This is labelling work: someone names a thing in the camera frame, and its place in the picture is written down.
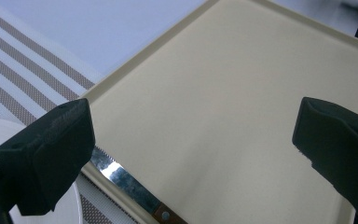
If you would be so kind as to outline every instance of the wooden handle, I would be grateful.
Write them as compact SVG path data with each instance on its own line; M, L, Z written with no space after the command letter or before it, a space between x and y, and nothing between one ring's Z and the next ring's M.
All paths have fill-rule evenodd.
M187 224L181 217L176 215L167 205L161 203L153 218L162 224Z

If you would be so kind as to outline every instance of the beige tray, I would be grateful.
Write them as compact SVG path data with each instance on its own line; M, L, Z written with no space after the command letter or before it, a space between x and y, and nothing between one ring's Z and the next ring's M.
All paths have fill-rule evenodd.
M358 113L358 39L269 1L210 1L84 97L97 145L189 223L351 223L291 142L301 98ZM88 164L141 222L152 219Z

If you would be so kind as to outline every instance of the gray stripe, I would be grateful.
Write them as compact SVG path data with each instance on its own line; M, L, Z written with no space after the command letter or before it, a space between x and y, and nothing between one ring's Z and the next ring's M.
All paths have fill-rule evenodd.
M54 64L58 69L63 71L66 75L68 75L68 77L76 81L85 89L88 90L94 85L94 83L92 83L86 77L77 72L69 64L67 64L66 62L58 58L56 55L34 42L32 39L24 35L22 32L4 21L2 18L0 18L0 27L12 36L14 36L16 39L18 39L22 44L32 49L34 52L45 58L50 63Z
M14 116L19 118L22 123L28 125L36 120L28 110L19 104L13 97L0 88L0 102L4 105Z
M80 195L81 206L83 210L83 218L89 224L99 224L99 223L106 223L110 224L113 223L110 221L101 211L99 211L94 204L92 204L89 200L87 200L83 195Z
M31 97L37 104L42 106L45 110L49 111L54 108L56 105L49 100L42 92L40 92L36 87L31 85L27 80L9 68L7 65L0 61L0 74L5 78L10 80L13 84L19 87L23 92L25 92L29 97Z
M4 51L6 54L10 55L10 57L15 59L17 62L22 64L28 70L33 72L43 81L45 81L51 88L53 88L56 92L61 94L67 100L77 99L78 95L76 93L74 93L68 87L63 85L59 80L57 80L57 78L52 76L48 71L46 71L44 68L39 66L37 63L33 62L25 55L23 55L21 52L19 52L17 49L10 46L1 37L0 37L0 49Z

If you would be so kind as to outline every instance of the striped fabric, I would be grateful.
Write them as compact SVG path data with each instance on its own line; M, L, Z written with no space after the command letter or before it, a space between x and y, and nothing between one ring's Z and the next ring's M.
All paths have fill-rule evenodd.
M0 8L0 119L29 125L56 105L78 98L101 75L73 63L65 49L52 48L43 36L35 38L35 31L13 18ZM136 223L85 176L76 183L84 223Z

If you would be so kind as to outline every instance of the plastic tray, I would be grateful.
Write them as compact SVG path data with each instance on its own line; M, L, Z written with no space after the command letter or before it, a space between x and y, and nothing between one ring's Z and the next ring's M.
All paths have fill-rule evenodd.
M269 1L209 1L90 90L97 145L188 223L351 223L291 139L302 97L358 113L358 39ZM91 164L84 173L152 219Z

